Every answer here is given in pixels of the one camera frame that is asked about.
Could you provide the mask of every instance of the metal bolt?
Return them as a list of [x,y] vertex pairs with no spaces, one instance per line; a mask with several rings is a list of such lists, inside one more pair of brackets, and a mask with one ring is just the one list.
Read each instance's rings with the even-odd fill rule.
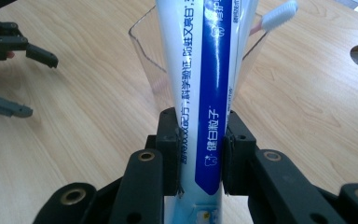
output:
[[61,196],[61,203],[65,205],[72,205],[79,203],[86,197],[84,189],[69,189]]
[[155,158],[155,154],[153,152],[143,152],[138,155],[138,160],[140,161],[152,161]]
[[282,159],[280,154],[273,151],[264,152],[264,157],[269,161],[280,161]]

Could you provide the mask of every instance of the black bracket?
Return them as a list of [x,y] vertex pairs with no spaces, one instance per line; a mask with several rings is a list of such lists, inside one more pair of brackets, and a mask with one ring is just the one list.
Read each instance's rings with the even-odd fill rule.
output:
[[0,97],[0,114],[8,117],[28,118],[32,116],[33,109],[26,105],[19,105]]
[[0,61],[7,59],[7,53],[14,50],[26,50],[26,57],[48,67],[57,67],[58,59],[53,54],[28,43],[15,22],[0,22]]
[[[145,149],[131,155],[122,178],[100,190],[84,183],[59,189],[34,223],[163,223],[163,196],[183,193],[181,140],[174,109],[163,111],[157,135],[149,135]],[[313,186],[283,153],[258,149],[235,112],[223,165],[225,192],[249,196],[256,224],[358,223],[358,184],[344,185],[338,196]]]

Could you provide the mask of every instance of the blue stripe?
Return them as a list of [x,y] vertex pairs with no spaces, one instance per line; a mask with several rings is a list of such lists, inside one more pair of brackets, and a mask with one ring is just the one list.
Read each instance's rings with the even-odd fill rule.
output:
[[213,195],[220,185],[221,152],[226,130],[231,0],[205,0],[202,28],[195,178],[205,192]]

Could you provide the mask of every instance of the light wood surface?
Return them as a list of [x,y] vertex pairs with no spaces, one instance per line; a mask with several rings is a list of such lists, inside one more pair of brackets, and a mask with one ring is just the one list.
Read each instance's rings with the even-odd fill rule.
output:
[[[296,17],[269,35],[234,109],[261,148],[284,152],[315,185],[358,182],[358,13],[297,0]],[[264,14],[281,4],[260,0]],[[121,177],[157,129],[158,110],[128,37],[153,0],[19,0],[0,9],[57,69],[17,52],[0,62],[0,96],[34,109],[0,116],[0,223],[31,223],[72,182],[97,189]],[[224,223],[251,222],[246,198],[225,197]]]

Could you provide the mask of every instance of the wooden table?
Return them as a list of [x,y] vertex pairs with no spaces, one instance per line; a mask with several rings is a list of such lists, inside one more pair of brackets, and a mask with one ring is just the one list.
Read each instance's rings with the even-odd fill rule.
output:
[[[281,4],[260,0],[264,14]],[[298,0],[274,31],[235,99],[261,148],[288,155],[315,185],[338,193],[358,182],[358,13],[334,1]],[[128,37],[153,0],[19,0],[0,9],[57,69],[18,52],[0,62],[0,96],[29,105],[0,116],[0,223],[31,223],[72,182],[97,189],[123,175],[157,129],[158,110]],[[246,198],[225,197],[224,223],[250,221]]]

